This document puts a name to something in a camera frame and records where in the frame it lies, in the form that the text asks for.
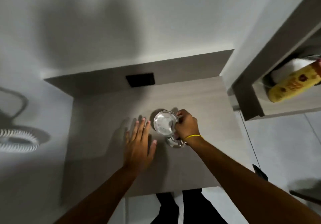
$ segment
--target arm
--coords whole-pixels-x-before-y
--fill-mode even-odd
[[[106,224],[121,198],[136,177],[152,162],[157,141],[154,140],[148,152],[150,121],[136,122],[132,136],[126,132],[124,165],[93,193],[69,210],[56,223],[102,223]]]
[[[197,119],[186,110],[178,113],[175,129],[181,138],[200,134]],[[258,177],[203,138],[187,144],[199,155],[249,223],[321,223],[321,217],[268,181]]]

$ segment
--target person's left arm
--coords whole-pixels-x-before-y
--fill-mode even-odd
[[[145,126],[145,118],[135,124],[132,135],[126,132],[124,165],[98,189],[84,198],[56,224],[64,223],[103,223],[106,224],[121,198],[130,188],[136,177],[152,162],[157,141],[154,140],[148,152],[150,121]]]

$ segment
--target yellow container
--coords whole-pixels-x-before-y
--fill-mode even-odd
[[[286,79],[272,87],[267,96],[279,102],[302,93],[321,81],[321,59],[291,73]]]

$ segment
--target leg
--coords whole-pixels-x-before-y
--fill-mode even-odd
[[[171,193],[156,194],[161,207],[158,216],[151,224],[177,224],[179,219],[179,207]]]
[[[202,194],[202,189],[183,191],[184,224],[215,223],[227,224],[212,203]]]

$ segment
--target wristband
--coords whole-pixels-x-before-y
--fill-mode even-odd
[[[183,141],[186,141],[188,138],[194,137],[194,136],[198,136],[198,137],[203,138],[203,137],[202,137],[201,135],[199,135],[199,134],[192,134],[192,135],[190,135],[190,136],[187,136]]]

